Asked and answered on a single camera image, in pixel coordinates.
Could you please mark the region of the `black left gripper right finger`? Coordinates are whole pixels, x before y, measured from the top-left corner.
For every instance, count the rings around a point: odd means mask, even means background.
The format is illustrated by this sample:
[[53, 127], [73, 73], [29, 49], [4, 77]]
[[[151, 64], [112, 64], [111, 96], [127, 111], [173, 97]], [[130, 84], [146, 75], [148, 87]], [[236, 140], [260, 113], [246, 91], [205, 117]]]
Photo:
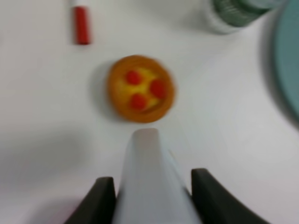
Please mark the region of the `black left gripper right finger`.
[[205, 168], [191, 170], [192, 200], [205, 224], [266, 224]]

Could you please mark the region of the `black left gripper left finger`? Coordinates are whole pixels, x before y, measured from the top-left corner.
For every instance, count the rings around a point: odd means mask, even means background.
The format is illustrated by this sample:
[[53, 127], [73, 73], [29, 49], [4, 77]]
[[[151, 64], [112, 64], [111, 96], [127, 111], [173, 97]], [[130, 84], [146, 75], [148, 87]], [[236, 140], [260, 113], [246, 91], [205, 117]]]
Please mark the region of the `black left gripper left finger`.
[[116, 206], [114, 180], [101, 177], [65, 221], [66, 224], [110, 224]]

